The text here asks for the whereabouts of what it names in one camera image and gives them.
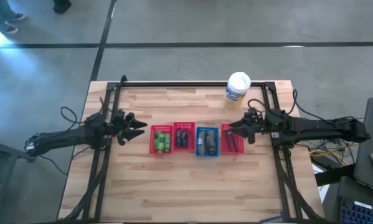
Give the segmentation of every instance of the plastic basket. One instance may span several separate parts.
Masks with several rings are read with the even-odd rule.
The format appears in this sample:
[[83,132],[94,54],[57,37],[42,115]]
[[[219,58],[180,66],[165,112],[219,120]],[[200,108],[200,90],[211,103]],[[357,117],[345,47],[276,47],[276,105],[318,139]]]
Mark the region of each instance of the plastic basket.
[[[211,155],[200,155],[197,151],[198,149],[198,145],[199,145],[199,133],[201,131],[208,131],[208,130],[214,130],[215,131],[215,141],[217,143],[217,150],[216,150],[216,155],[214,156],[211,156]],[[212,128],[212,127],[197,127],[196,129],[196,156],[200,156],[200,157],[218,157],[219,156],[219,150],[220,150],[220,147],[219,147],[219,130],[218,128]]]
[[[187,129],[187,147],[176,146],[177,136],[176,132],[180,128],[182,131]],[[193,151],[195,147],[195,137],[194,134],[195,127],[194,122],[175,122],[172,126],[172,148],[174,151]]]
[[244,139],[241,136],[238,136],[237,134],[232,133],[232,136],[235,139],[237,151],[235,151],[233,147],[233,143],[230,140],[230,145],[232,148],[229,148],[227,139],[226,139],[226,133],[224,132],[225,130],[229,129],[228,124],[221,124],[221,154],[244,154]]
[[170,148],[169,152],[162,152],[159,153],[155,148],[154,148],[154,133],[156,131],[161,131],[163,134],[171,134],[172,135],[172,126],[171,125],[152,125],[151,130],[150,130],[150,146],[149,146],[149,153],[150,154],[170,154],[172,151],[172,143],[170,142]]

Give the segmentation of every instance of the wooden tabletop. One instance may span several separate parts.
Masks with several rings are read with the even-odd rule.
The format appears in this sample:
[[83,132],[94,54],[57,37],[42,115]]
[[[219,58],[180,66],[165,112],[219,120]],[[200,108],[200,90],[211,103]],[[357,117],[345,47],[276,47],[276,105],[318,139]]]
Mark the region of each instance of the wooden tabletop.
[[[293,103],[290,81],[274,81],[281,109]],[[99,111],[107,82],[92,82],[83,119]],[[193,121],[196,126],[220,127],[239,120],[247,100],[263,99],[251,87],[243,108],[224,108],[224,87],[122,88],[119,108],[132,111],[148,123],[145,133],[125,146],[113,138],[101,222],[257,222],[280,214],[281,200],[268,134],[245,140],[245,154],[196,157],[193,152],[150,155],[151,125]],[[254,105],[259,110],[263,106]],[[298,116],[294,110],[292,116]],[[74,153],[85,148],[77,146]],[[291,150],[298,190],[323,215],[314,172],[305,147]],[[71,163],[59,218],[65,217],[87,189],[93,151],[79,154]],[[95,199],[91,206],[94,214]]]

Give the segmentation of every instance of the black floor stripe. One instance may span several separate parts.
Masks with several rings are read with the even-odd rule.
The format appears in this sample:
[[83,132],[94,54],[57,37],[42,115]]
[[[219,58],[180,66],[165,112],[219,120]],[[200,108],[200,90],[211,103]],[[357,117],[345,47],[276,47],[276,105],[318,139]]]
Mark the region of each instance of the black floor stripe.
[[373,47],[373,42],[256,42],[256,43],[128,43],[106,44],[105,48],[156,49],[204,47]]
[[103,28],[102,38],[100,39],[100,45],[97,53],[97,57],[95,59],[95,63],[93,64],[92,74],[90,81],[96,81],[98,78],[100,64],[102,62],[103,52],[105,51],[105,44],[107,41],[107,37],[109,35],[111,20],[114,13],[114,8],[116,6],[117,0],[111,0],[109,11],[107,13],[105,28]]
[[78,49],[98,47],[99,44],[0,44],[0,49]]

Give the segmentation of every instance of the blue basket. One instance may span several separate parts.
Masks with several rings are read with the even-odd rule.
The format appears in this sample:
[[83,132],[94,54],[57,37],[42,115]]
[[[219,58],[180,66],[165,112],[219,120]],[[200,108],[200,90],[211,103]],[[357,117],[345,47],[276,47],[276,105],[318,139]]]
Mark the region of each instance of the blue basket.
[[[197,147],[199,145],[199,133],[201,131],[209,131],[209,130],[214,130],[215,131],[215,138],[217,142],[217,154],[214,156],[208,156],[208,155],[199,155],[197,153]],[[196,156],[201,156],[201,157],[218,157],[219,156],[219,129],[218,128],[212,128],[212,127],[197,127],[196,129]]]

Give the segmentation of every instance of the gray floor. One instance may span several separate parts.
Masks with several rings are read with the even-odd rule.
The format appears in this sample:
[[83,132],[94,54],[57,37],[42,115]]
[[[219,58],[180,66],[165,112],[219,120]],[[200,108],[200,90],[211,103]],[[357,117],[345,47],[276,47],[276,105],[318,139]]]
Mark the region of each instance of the gray floor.
[[[0,44],[100,42],[110,0],[11,0],[29,18]],[[108,42],[373,41],[373,0],[118,0]],[[68,127],[59,113],[82,113],[97,49],[0,49],[0,142],[22,148],[39,132]],[[373,47],[106,49],[98,80],[292,80],[299,102],[325,118],[363,117],[373,96]],[[51,151],[67,170],[70,149]],[[2,223],[56,219],[65,176],[47,161],[19,161]]]

